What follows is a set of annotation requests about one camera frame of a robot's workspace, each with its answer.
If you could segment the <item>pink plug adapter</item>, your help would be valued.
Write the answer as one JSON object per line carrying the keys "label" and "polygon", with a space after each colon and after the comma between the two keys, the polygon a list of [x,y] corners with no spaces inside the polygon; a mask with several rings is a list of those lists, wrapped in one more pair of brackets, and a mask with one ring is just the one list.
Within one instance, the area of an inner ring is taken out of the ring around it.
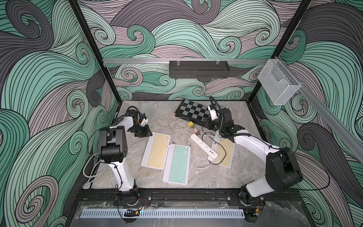
{"label": "pink plug adapter", "polygon": [[196,134],[196,135],[199,135],[199,134],[200,134],[199,129],[194,128],[194,129],[193,129],[193,133],[194,133],[194,134]]}

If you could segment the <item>yellow keyboard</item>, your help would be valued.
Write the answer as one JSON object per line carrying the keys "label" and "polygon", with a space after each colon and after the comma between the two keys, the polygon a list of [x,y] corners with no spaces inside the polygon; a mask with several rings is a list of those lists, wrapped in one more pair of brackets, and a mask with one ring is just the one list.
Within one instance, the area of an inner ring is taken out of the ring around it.
{"label": "yellow keyboard", "polygon": [[232,143],[229,139],[222,138],[219,135],[219,131],[216,131],[212,143],[212,149],[218,154],[218,158],[214,163],[219,163],[219,165],[230,169],[235,151],[235,143]]}
{"label": "yellow keyboard", "polygon": [[152,132],[141,161],[142,167],[164,170],[171,135]]}

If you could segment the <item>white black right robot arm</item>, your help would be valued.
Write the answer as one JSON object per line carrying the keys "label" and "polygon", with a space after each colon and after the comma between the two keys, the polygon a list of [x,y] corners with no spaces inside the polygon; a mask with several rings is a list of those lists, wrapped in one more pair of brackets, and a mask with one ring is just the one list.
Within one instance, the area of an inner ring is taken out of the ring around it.
{"label": "white black right robot arm", "polygon": [[303,180],[296,155],[290,148],[280,148],[252,135],[244,127],[234,124],[229,109],[222,108],[212,96],[209,100],[210,117],[203,120],[206,127],[217,130],[222,139],[251,151],[265,164],[264,177],[241,187],[239,196],[243,204],[250,205],[262,195],[285,191]]}

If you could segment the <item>white power strip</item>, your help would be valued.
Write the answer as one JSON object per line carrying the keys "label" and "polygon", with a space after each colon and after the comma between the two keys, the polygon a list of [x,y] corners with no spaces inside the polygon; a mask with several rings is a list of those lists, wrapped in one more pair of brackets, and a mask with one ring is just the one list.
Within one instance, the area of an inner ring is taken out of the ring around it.
{"label": "white power strip", "polygon": [[191,135],[192,141],[202,149],[209,157],[209,161],[215,162],[218,158],[218,154],[208,145],[206,144],[198,135],[192,134]]}

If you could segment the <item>green white keyboard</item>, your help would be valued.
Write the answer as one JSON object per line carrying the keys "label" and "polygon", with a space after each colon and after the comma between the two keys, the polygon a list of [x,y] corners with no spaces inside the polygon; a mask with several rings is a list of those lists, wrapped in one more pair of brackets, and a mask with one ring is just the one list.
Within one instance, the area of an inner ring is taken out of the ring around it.
{"label": "green white keyboard", "polygon": [[190,146],[171,144],[164,167],[163,182],[179,185],[188,184],[190,167]]}

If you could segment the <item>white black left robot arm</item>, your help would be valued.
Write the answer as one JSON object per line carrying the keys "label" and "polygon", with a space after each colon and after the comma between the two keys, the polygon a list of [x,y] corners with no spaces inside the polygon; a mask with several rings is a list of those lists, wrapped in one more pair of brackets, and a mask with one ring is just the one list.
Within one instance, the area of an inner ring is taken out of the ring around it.
{"label": "white black left robot arm", "polygon": [[149,205],[149,201],[141,198],[135,179],[131,176],[126,157],[128,143],[126,133],[131,132],[137,138],[148,138],[153,135],[148,118],[135,106],[126,109],[125,114],[116,118],[114,124],[99,130],[97,146],[99,160],[107,164],[116,179],[115,190],[118,202],[138,202]]}

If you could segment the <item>yellow plug adapter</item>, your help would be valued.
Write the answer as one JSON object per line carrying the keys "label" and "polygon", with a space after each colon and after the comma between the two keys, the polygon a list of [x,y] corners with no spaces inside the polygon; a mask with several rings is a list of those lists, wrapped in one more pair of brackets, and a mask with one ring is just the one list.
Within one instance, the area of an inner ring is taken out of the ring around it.
{"label": "yellow plug adapter", "polygon": [[191,129],[195,128],[195,124],[192,121],[188,122],[187,125]]}

